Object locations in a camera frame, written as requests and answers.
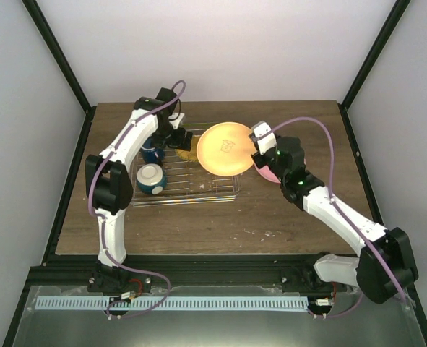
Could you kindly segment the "pink rimmed plate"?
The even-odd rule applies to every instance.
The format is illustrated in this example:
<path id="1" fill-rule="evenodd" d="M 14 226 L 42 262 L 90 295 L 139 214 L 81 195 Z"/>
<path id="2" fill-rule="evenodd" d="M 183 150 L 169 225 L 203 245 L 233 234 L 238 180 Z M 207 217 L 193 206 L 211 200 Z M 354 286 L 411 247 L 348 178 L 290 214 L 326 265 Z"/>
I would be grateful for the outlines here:
<path id="1" fill-rule="evenodd" d="M 275 184 L 280 183 L 280 180 L 276 177 L 276 175 L 273 174 L 273 172 L 270 171 L 268 166 L 263 166 L 262 168 L 254 166 L 254 168 L 256 169 L 256 172 L 267 181 L 270 181 Z"/>

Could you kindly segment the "white and teal bowl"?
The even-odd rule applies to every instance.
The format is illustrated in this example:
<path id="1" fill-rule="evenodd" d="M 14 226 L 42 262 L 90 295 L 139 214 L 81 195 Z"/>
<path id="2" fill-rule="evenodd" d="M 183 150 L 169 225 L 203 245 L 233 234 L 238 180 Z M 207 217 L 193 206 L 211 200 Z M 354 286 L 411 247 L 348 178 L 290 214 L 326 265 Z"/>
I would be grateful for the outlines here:
<path id="1" fill-rule="evenodd" d="M 137 186 L 148 195 L 160 194 L 167 185 L 167 177 L 161 166 L 149 163 L 137 171 Z"/>

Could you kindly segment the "light blue slotted strip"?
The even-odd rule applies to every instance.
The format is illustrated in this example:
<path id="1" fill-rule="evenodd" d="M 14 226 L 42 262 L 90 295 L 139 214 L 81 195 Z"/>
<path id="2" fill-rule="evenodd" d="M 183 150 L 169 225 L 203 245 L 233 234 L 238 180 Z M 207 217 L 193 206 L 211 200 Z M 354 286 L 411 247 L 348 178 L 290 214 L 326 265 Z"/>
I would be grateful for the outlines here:
<path id="1" fill-rule="evenodd" d="M 309 305 L 306 297 L 294 296 L 143 296 L 129 303 L 117 303 L 109 296 L 39 296 L 36 310 L 112 310 L 144 311 L 156 306 L 159 311 L 270 311 L 305 312 Z"/>

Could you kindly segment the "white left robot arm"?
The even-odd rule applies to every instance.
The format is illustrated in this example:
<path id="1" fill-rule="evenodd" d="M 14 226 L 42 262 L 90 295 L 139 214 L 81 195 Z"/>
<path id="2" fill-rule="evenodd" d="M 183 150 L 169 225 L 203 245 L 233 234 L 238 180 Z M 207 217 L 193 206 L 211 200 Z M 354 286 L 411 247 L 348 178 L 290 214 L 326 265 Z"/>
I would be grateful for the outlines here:
<path id="1" fill-rule="evenodd" d="M 155 98 L 141 97 L 112 143 L 85 160 L 87 209 L 98 221 L 98 261 L 110 268 L 103 280 L 112 291 L 123 291 L 129 285 L 128 272 L 161 278 L 171 289 L 166 276 L 123 265 L 127 256 L 124 217 L 134 193 L 129 168 L 147 139 L 152 138 L 154 145 L 162 149 L 191 149 L 193 134 L 181 126 L 184 114 L 176 111 L 185 88 L 186 83 L 179 80 L 173 87 L 162 87 Z"/>

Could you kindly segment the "woven bamboo tray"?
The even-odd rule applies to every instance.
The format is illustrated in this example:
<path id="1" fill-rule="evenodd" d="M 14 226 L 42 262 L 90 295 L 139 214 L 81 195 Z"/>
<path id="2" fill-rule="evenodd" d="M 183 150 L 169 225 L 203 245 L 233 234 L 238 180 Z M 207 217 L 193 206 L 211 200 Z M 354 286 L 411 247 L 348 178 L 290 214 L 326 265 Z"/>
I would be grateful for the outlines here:
<path id="1" fill-rule="evenodd" d="M 190 163 L 198 163 L 198 157 L 197 157 L 197 152 L 195 149 L 190 150 L 190 151 L 186 151 L 186 150 L 175 150 L 175 153 L 177 154 L 177 156 L 181 159 L 184 160 L 186 162 L 190 162 Z"/>

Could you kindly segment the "black front frame rail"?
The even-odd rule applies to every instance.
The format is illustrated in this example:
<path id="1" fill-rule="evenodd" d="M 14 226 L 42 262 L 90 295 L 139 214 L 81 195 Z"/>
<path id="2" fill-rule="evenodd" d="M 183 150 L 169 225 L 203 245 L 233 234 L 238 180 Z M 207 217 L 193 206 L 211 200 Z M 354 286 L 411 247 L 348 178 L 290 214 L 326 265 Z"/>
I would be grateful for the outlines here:
<path id="1" fill-rule="evenodd" d="M 88 286 L 92 292 L 116 295 L 153 286 L 280 286 L 285 292 L 323 293 L 336 275 L 323 279 L 315 264 L 325 254 L 147 255 L 128 257 L 125 268 L 102 265 L 88 256 L 58 256 L 30 268 L 30 286 Z M 139 269 L 129 272 L 128 267 Z"/>

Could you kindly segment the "black left frame post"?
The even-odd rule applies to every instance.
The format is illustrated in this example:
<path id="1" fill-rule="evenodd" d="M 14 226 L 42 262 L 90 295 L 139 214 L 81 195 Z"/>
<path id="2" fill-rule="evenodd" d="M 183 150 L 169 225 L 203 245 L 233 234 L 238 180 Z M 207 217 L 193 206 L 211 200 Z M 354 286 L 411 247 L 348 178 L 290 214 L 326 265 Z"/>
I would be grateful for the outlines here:
<path id="1" fill-rule="evenodd" d="M 69 64 L 68 59 L 66 58 L 66 55 L 64 54 L 59 42 L 57 41 L 56 36 L 54 35 L 54 32 L 48 23 L 48 20 L 40 8 L 39 3 L 35 0 L 22 0 L 22 4 L 30 15 L 30 18 L 35 24 L 44 43 L 47 45 L 48 50 L 51 52 L 53 59 L 55 60 L 58 68 L 61 70 L 61 73 L 63 74 L 68 86 L 77 99 L 80 107 L 85 113 L 91 112 L 92 106 L 87 99 L 79 83 L 79 80 L 73 72 L 73 69 Z"/>

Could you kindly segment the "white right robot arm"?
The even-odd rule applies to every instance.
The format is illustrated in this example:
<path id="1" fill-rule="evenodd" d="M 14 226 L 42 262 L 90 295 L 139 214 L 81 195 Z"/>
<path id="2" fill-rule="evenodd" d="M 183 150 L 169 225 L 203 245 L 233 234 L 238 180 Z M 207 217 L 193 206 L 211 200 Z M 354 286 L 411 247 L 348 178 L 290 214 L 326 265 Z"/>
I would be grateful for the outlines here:
<path id="1" fill-rule="evenodd" d="M 326 254 L 303 272 L 305 287 L 320 291 L 328 282 L 358 287 L 372 302 L 382 304 L 418 279 L 410 240 L 401 228 L 387 229 L 364 217 L 330 192 L 306 169 L 296 137 L 250 135 L 253 162 L 267 167 L 280 182 L 284 198 L 320 220 L 355 252 L 353 257 Z"/>

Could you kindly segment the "black aluminium frame post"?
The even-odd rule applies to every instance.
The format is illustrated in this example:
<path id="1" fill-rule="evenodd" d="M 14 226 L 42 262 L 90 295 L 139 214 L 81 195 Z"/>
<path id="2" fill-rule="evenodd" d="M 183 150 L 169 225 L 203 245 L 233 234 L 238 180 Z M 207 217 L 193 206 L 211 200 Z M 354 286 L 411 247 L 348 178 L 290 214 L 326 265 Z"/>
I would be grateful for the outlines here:
<path id="1" fill-rule="evenodd" d="M 389 11 L 387 18 L 381 26 L 381 29 L 361 64 L 358 73 L 340 104 L 343 110 L 347 111 L 352 106 L 354 100 L 361 91 L 364 82 L 367 80 L 367 77 L 391 38 L 395 28 L 398 26 L 403 14 L 406 12 L 410 2 L 411 0 L 396 0 L 394 2 L 393 7 Z"/>

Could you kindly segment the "cream orange bear plate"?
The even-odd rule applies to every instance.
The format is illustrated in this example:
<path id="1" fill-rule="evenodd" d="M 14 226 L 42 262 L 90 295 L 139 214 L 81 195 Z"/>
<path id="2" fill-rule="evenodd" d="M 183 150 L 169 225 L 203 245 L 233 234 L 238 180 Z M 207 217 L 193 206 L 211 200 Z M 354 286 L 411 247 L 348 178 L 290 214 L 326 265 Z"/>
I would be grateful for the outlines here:
<path id="1" fill-rule="evenodd" d="M 237 122 L 223 122 L 207 129 L 197 143 L 200 166 L 216 176 L 236 176 L 249 170 L 256 152 L 252 130 Z"/>

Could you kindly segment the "dark blue ceramic mug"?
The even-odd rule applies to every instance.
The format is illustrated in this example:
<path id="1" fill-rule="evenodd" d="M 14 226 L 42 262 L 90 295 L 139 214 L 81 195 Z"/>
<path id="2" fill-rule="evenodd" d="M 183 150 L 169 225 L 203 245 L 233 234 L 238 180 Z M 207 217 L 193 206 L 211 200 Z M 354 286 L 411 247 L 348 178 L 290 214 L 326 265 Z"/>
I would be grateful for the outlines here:
<path id="1" fill-rule="evenodd" d="M 146 164 L 154 163 L 159 166 L 162 165 L 165 153 L 162 149 L 153 145 L 152 139 L 148 138 L 139 150 L 142 154 L 142 158 Z"/>

